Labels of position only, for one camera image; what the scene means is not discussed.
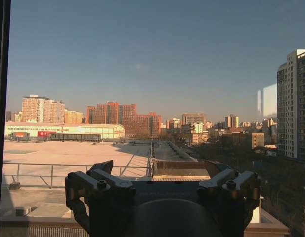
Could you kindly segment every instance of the flat roof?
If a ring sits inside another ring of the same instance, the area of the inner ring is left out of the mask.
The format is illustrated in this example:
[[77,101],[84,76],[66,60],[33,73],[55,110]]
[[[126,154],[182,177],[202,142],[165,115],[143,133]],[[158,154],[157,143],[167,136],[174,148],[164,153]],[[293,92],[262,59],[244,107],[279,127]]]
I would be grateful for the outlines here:
[[[6,126],[24,126],[24,127],[62,127],[61,123],[44,123],[44,122],[6,122]],[[79,123],[71,124],[65,123],[64,127],[107,127],[114,128],[117,126],[122,126],[120,124],[89,124],[89,123]]]

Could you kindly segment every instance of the building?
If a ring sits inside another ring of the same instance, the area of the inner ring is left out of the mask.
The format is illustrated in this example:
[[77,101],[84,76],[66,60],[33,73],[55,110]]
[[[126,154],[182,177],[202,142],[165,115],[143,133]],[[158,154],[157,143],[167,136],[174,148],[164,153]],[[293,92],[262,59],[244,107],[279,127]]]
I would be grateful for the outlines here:
[[202,113],[194,113],[194,114],[184,113],[182,115],[182,125],[192,124],[192,123],[195,123],[195,122],[201,122],[202,124],[205,124],[205,122],[206,122],[205,114],[202,114]]
[[305,52],[297,55],[297,157],[305,159]]
[[262,132],[264,133],[264,141],[272,143],[271,127],[277,125],[272,118],[267,118],[262,121]]
[[181,132],[181,121],[178,118],[167,120],[167,130],[170,132]]
[[204,131],[203,133],[191,133],[191,144],[197,145],[208,140],[208,131]]
[[222,135],[224,146],[239,146],[246,149],[264,146],[264,133],[226,133]]
[[217,140],[219,139],[223,134],[226,134],[227,131],[225,129],[210,129],[208,131],[208,138],[210,140]]
[[83,114],[72,110],[64,110],[64,123],[66,124],[80,124],[82,123]]
[[225,128],[225,122],[218,122],[214,125],[215,129],[224,129]]
[[101,138],[125,136],[124,127],[116,124],[5,123],[5,136],[13,132],[27,132],[30,137],[44,137],[48,133],[100,134]]
[[51,112],[50,112],[50,122],[51,123],[64,123],[64,110],[65,105],[59,102],[52,102],[51,103]]
[[137,114],[136,104],[120,105],[116,102],[87,107],[86,123],[121,124],[126,137],[158,136],[161,132],[161,116],[155,112]]
[[226,116],[225,127],[239,127],[239,117],[233,114]]
[[181,133],[183,134],[190,134],[193,126],[190,124],[182,124],[181,125]]
[[64,122],[64,104],[46,97],[30,95],[23,97],[23,122]]
[[249,122],[241,122],[240,127],[251,127],[251,124]]
[[19,111],[18,113],[13,114],[13,122],[22,122],[23,121],[23,112]]
[[298,158],[298,91],[303,94],[305,90],[302,85],[298,90],[297,57],[303,53],[305,49],[294,50],[277,70],[278,155],[291,158]]
[[212,128],[214,125],[213,125],[213,123],[211,123],[211,122],[206,122],[205,123],[205,129],[210,129],[210,128]]
[[24,96],[22,102],[23,121],[44,122],[44,102],[46,97],[37,95]]
[[95,106],[87,106],[85,123],[94,123],[95,110],[96,110]]
[[191,133],[203,133],[203,123],[202,122],[194,122],[191,124],[192,129],[190,130]]
[[6,118],[5,118],[5,121],[6,121],[6,122],[12,121],[12,111],[9,111],[9,110],[6,111]]

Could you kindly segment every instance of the high-rise apartment building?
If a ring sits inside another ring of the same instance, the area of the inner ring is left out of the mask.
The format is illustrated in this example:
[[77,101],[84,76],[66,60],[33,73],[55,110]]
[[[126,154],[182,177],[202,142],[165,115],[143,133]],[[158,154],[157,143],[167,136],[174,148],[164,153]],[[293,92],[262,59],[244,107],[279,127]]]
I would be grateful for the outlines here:
[[61,101],[53,102],[51,104],[50,122],[64,123],[64,109],[65,105]]
[[13,114],[13,121],[14,122],[22,122],[23,121],[22,118],[23,118],[23,112],[21,112],[21,111],[19,111],[18,113]]
[[12,121],[12,111],[9,111],[9,110],[6,111],[6,118],[5,118],[5,121],[6,121],[6,122]]
[[305,159],[305,52],[297,55],[297,157]]
[[155,112],[137,114],[136,104],[120,105],[116,102],[87,107],[86,123],[121,124],[125,136],[158,135],[161,131],[161,116]]
[[119,106],[119,124],[127,124],[133,120],[137,114],[137,105],[120,105]]
[[171,132],[181,132],[181,121],[178,118],[167,120],[167,130]]
[[225,127],[239,127],[239,117],[233,114],[226,116]]
[[271,135],[271,126],[277,125],[272,118],[267,118],[262,121],[262,132],[264,137]]
[[23,97],[23,122],[64,123],[64,104],[46,97]]
[[23,122],[43,122],[44,121],[44,102],[49,98],[30,95],[23,97],[22,112]]
[[83,114],[72,110],[64,110],[64,123],[66,124],[80,124],[82,123]]
[[298,157],[297,56],[303,53],[305,49],[288,54],[277,70],[278,154],[291,158]]
[[107,102],[107,124],[119,123],[119,103]]
[[182,114],[182,125],[187,125],[187,124],[192,124],[195,122],[201,122],[205,124],[206,122],[206,117],[205,114],[202,113],[184,113]]
[[85,123],[95,123],[94,122],[95,110],[96,110],[95,106],[87,106],[87,115],[86,115]]

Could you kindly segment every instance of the warehouse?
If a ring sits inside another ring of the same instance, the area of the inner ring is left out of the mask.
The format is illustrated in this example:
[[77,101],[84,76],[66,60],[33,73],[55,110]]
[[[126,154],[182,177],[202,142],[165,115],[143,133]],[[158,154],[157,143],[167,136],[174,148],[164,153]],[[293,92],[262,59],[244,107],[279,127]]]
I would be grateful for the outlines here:
[[5,136],[26,132],[30,137],[44,137],[46,134],[99,134],[101,138],[122,138],[125,129],[118,124],[58,124],[58,123],[5,123]]

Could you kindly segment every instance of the white building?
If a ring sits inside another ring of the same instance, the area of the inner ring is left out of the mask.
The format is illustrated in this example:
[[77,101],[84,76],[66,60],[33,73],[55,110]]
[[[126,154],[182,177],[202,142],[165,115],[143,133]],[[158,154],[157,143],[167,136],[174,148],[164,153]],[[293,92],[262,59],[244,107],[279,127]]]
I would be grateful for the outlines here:
[[100,134],[101,138],[125,136],[125,129],[119,124],[5,123],[5,136],[13,132],[27,132],[30,137],[46,136],[46,133]]
[[297,49],[286,57],[277,70],[278,154],[297,158]]
[[203,123],[202,122],[194,122],[192,123],[193,130],[191,133],[203,133]]

